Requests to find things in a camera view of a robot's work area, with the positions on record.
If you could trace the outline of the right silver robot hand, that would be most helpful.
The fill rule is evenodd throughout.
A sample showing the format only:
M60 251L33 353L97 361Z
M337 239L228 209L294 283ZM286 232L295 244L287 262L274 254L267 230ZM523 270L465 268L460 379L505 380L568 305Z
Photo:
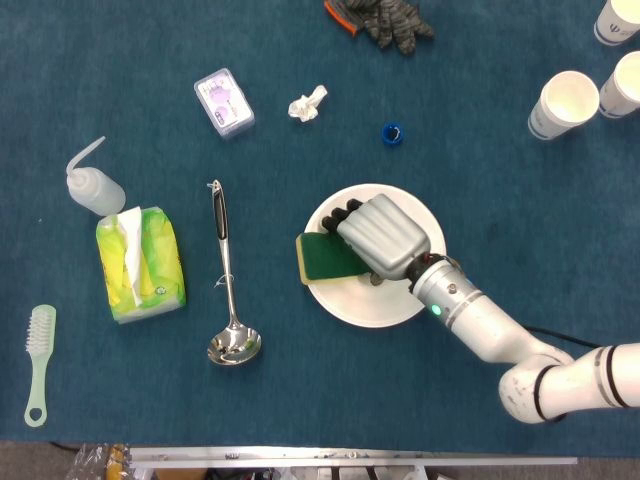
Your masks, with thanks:
M366 202L351 199L345 208L333 209L321 224L385 280L416 283L430 266L426 231L385 194Z

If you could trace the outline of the green yellow sponge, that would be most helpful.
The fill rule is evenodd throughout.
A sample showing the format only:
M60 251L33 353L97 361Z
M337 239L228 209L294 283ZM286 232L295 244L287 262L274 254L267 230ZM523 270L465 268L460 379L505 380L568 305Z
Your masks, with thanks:
M371 272L370 267L337 234L301 233L295 246L303 285Z

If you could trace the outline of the white round plate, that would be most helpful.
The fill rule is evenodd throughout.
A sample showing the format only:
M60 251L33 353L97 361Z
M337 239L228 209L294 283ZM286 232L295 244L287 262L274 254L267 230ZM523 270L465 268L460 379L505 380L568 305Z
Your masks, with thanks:
M344 188L325 199L309 218L304 229L323 233L321 220L337 207L343 208L352 198L367 201L385 194L427 233L431 251L447 252L441 226L422 201L400 188L384 184L359 184ZM424 309L424 305L409 292L410 282L384 281L378 286L368 274L335 280L313 282L308 286L315 300L331 315L351 325L383 328L405 322Z

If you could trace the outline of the crumpled white tissue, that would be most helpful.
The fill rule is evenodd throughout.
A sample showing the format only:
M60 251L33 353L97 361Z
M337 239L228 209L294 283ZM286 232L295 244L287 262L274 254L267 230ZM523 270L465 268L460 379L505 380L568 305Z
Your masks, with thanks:
M288 115L302 123L315 119L318 115L318 106L327 94L328 91L324 85L316 86L310 96L302 95L290 103Z

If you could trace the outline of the steel ladle black grip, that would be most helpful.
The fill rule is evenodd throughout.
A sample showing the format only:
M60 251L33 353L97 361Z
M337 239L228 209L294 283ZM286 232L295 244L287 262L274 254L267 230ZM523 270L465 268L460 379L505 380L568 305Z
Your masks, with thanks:
M224 190L219 180L215 179L209 187L212 190L212 205L216 222L216 234L221 254L223 274L217 281L226 288L229 322L216 334L207 350L209 359L222 366L237 366L253 359L262 346L259 332L244 325L238 318L235 302L233 275L229 248L229 226Z

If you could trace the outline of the clear plastic card box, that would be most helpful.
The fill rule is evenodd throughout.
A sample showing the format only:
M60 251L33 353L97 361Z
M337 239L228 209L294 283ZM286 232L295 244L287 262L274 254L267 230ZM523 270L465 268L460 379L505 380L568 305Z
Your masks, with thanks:
M228 68L197 80L193 88L214 129L223 139L254 125L254 112Z

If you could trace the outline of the grey striped work glove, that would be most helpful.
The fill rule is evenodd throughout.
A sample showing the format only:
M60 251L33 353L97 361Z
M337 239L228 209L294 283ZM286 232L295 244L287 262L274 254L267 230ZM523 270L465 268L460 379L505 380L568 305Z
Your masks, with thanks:
M434 30L419 6L407 0L324 0L328 14L352 36L366 31L380 49L392 42L403 55L412 55L416 38L434 38Z

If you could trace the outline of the green yellow tissue pack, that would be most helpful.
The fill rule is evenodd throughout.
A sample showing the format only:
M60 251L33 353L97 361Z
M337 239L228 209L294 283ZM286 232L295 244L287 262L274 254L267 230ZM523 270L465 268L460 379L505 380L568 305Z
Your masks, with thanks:
M114 320L130 323L186 304L176 236L157 207L135 207L100 220L96 241Z

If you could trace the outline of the white paper cup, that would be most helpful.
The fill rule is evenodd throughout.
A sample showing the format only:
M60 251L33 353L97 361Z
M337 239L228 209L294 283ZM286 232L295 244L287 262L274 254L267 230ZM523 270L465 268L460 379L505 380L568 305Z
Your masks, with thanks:
M619 60L599 98L599 112L607 118L621 118L640 108L640 50Z
M560 72L542 88L528 118L529 131L543 141L555 139L589 121L599 102L599 90L588 76L578 71Z
M605 45L626 42L640 31L640 0L606 0L593 31Z

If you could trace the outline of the blue felt table cloth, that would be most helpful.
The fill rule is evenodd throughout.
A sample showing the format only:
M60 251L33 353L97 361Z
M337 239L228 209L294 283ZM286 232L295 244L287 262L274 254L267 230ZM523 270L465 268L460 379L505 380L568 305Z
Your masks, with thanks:
M529 332L579 357L640 342L640 108L598 111L543 141L544 85L602 86L640 31L598 41L606 0L407 0L434 38L412 55L352 36L324 0L0 0L0 439L286 445L640 458L640 409L525 424L480 360L426 306L383 328L327 312L301 283L296 238L359 184L411 193L447 252ZM229 139L193 85L228 68L254 125ZM324 85L315 119L291 102ZM397 123L402 143L381 131ZM119 212L161 208L186 304L111 313L101 217L66 166L119 184ZM237 315L260 352L208 357L229 322L209 184L226 201ZM46 422L24 412L32 309L56 309Z

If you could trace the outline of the translucent squeeze wash bottle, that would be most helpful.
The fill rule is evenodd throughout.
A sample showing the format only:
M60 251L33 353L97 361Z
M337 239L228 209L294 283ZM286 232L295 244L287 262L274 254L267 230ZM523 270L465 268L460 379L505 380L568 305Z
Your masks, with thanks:
M104 140L102 136L78 152L66 166L66 183L71 198L93 213L105 217L118 214L124 207L123 188L101 170L78 164Z

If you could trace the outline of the clear crinkled plastic bag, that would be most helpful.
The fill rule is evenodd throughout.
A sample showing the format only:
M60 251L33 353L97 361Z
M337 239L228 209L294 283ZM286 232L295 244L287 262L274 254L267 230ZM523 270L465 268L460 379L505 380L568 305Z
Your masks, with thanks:
M124 444L83 444L64 480L135 480Z

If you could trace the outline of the pale green scrub brush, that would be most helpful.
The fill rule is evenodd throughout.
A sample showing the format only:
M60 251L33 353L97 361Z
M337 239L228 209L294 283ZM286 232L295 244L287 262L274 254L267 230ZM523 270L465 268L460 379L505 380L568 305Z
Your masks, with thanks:
M25 423L41 427L47 419L46 371L54 349L56 309L41 304L32 309L27 328L26 352L31 358L32 378L29 399L24 412Z

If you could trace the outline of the aluminium frame rail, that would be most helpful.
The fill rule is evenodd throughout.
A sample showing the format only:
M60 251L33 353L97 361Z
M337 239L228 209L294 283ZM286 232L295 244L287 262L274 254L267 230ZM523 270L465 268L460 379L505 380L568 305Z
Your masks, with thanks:
M372 466L547 466L576 465L576 457L453 454L349 448L282 446L132 447L135 468L259 468Z

